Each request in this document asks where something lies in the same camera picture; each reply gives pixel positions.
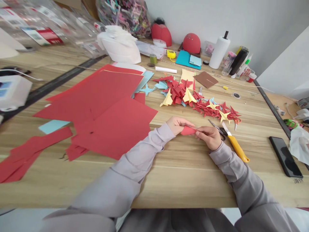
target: scissors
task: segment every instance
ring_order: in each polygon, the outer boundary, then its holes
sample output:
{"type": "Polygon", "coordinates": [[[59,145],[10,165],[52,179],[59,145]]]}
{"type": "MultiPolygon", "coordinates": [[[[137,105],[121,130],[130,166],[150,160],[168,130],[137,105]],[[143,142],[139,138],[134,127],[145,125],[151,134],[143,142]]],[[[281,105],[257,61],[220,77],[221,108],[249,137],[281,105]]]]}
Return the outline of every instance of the scissors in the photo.
{"type": "Polygon", "coordinates": [[[223,138],[221,138],[221,140],[222,140],[222,141],[225,141],[225,140],[226,140],[226,137],[225,137],[225,136],[228,135],[227,132],[225,131],[225,129],[224,129],[223,127],[218,127],[218,126],[216,126],[212,121],[210,121],[210,123],[211,123],[215,128],[217,128],[217,129],[219,130],[219,133],[220,133],[221,137],[223,137],[223,138]]]}
{"type": "Polygon", "coordinates": [[[234,118],[234,121],[235,121],[235,130],[237,129],[237,125],[239,124],[239,123],[241,123],[241,119],[235,119],[234,118]]]}

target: black smartphone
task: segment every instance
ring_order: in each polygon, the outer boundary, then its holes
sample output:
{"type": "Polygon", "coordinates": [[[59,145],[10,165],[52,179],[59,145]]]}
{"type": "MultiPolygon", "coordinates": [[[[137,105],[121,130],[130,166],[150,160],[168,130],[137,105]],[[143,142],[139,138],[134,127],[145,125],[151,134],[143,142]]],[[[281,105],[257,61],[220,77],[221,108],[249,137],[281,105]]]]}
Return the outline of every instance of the black smartphone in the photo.
{"type": "Polygon", "coordinates": [[[303,178],[297,164],[295,163],[289,149],[287,148],[284,140],[277,137],[269,137],[271,144],[277,154],[281,166],[288,177],[303,178]]]}

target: gray sleeve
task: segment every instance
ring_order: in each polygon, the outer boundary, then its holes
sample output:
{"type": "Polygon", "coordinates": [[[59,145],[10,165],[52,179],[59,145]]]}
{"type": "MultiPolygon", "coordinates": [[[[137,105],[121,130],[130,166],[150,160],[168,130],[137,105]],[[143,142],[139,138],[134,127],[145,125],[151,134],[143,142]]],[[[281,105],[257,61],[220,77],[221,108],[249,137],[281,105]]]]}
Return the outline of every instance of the gray sleeve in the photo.
{"type": "Polygon", "coordinates": [[[174,137],[166,123],[149,132],[104,175],[86,187],[68,209],[48,215],[41,231],[115,231],[114,219],[130,209],[156,153],[174,137]]]}
{"type": "Polygon", "coordinates": [[[235,223],[239,231],[299,231],[263,181],[229,146],[222,142],[209,155],[235,192],[242,215],[235,223]]]}

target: plastic bag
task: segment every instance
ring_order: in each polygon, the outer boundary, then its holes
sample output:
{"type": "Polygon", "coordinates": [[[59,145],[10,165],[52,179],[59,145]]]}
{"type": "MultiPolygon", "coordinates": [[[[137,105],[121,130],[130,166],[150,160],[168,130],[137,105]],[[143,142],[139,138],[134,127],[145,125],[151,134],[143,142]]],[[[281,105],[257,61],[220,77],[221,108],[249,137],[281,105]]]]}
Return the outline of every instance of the plastic bag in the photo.
{"type": "Polygon", "coordinates": [[[121,26],[138,38],[150,36],[150,17],[144,0],[96,0],[96,4],[104,25],[121,26]]]}
{"type": "Polygon", "coordinates": [[[309,165],[309,133],[300,126],[291,131],[290,153],[299,161],[309,165]]]}

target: white machine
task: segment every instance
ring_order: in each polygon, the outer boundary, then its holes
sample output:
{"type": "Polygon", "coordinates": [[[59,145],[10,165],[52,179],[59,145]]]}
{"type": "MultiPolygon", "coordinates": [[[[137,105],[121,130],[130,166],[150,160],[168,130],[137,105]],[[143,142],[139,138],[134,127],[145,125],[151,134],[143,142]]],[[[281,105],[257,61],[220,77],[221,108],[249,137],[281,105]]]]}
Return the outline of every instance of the white machine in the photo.
{"type": "Polygon", "coordinates": [[[19,75],[0,76],[0,110],[16,110],[25,105],[32,82],[19,75]]]}

